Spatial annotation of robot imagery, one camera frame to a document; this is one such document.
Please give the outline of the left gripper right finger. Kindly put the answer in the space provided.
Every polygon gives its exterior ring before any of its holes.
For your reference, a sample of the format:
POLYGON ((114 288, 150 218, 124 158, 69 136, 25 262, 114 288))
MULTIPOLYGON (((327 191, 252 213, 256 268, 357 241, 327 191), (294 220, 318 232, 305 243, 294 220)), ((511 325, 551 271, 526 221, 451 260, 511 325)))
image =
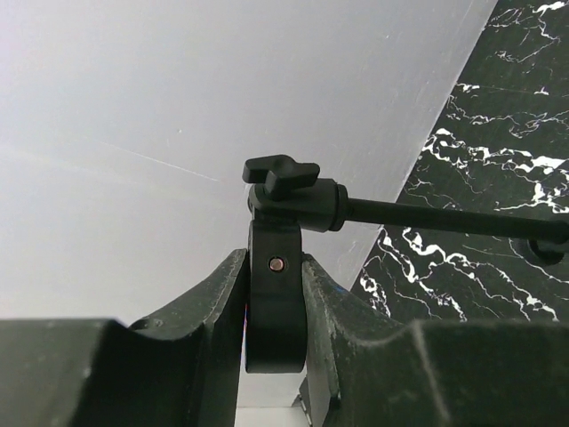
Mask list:
POLYGON ((314 426, 565 426, 568 327, 517 320, 399 323, 302 264, 314 426))

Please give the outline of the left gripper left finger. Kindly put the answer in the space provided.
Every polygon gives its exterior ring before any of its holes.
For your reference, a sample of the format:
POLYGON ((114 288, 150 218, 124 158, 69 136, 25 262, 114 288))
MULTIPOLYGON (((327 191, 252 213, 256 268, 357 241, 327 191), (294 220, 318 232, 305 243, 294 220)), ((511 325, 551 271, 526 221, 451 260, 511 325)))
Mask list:
POLYGON ((248 254, 238 249, 130 326, 3 321, 2 425, 233 425, 248 278, 248 254))

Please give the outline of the black tripod mic stand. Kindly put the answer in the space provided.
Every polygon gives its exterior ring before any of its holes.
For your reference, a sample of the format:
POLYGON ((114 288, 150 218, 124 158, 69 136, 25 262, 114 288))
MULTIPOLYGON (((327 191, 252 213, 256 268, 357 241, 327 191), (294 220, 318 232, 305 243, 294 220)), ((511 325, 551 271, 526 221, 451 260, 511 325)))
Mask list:
POLYGON ((503 238, 524 244, 527 261, 555 265, 568 252, 568 217, 550 220, 400 205, 349 197, 345 186, 320 177, 315 163, 284 154, 250 158, 245 369, 250 374, 302 371, 308 321, 302 285, 303 230, 325 233, 345 222, 396 225, 503 238))

